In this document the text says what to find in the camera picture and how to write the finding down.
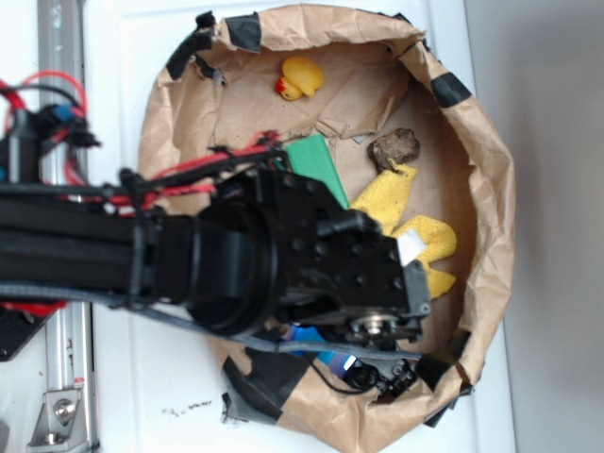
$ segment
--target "brown rock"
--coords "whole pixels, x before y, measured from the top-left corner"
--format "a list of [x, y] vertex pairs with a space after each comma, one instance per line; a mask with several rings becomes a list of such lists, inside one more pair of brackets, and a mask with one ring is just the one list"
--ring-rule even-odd
[[400, 127], [367, 146], [367, 153], [376, 163], [377, 172], [393, 170], [393, 163], [405, 163], [419, 157], [420, 143], [411, 129]]

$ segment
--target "paper bag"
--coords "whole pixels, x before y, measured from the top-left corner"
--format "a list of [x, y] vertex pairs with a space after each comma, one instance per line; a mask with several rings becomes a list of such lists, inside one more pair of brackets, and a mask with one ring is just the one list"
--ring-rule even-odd
[[[367, 145], [406, 127], [422, 151], [402, 221], [424, 214], [458, 236], [455, 255], [435, 264], [457, 282], [432, 302], [423, 339], [401, 343], [427, 353], [408, 391], [388, 404], [375, 391], [339, 394], [299, 357], [210, 339], [229, 416], [306, 432], [343, 452], [377, 452], [478, 382], [511, 293], [512, 159], [476, 98], [423, 37], [402, 16], [351, 8], [297, 5], [220, 24], [203, 14], [159, 74], [141, 138], [144, 176], [206, 155], [209, 146], [241, 147], [259, 130], [276, 129], [285, 141], [320, 132], [353, 199], [376, 177]], [[326, 82], [315, 96], [290, 102], [274, 85], [292, 55], [317, 62]], [[207, 203], [188, 196], [165, 207], [193, 215]]]

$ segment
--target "yellow cloth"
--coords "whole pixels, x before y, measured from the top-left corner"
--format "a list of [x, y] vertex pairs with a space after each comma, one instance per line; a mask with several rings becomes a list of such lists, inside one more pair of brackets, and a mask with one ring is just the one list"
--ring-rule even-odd
[[384, 234], [392, 238], [397, 238], [410, 229], [415, 230], [427, 246], [417, 259], [424, 265], [430, 296], [435, 299], [451, 289], [455, 277], [432, 269], [429, 265], [433, 261], [450, 257], [455, 252], [457, 237], [449, 225], [424, 215], [416, 215], [396, 229], [407, 207], [417, 169], [405, 164], [396, 164], [394, 168], [395, 171], [382, 172], [376, 177], [350, 204], [350, 208], [362, 210], [380, 222]]

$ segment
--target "gray wall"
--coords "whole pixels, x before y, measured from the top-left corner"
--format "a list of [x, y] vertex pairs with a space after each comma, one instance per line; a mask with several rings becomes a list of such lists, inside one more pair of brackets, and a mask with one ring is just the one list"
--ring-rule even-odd
[[518, 451], [604, 451], [604, 2], [465, 5], [478, 99], [517, 173]]

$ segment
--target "rubber duck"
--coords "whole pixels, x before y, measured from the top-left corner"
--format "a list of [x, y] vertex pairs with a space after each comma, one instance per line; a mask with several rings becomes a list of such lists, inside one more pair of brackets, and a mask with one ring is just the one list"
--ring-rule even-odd
[[323, 86], [323, 71], [317, 63], [304, 57], [289, 57], [281, 65], [283, 77], [277, 81], [275, 90], [288, 101], [313, 96]]

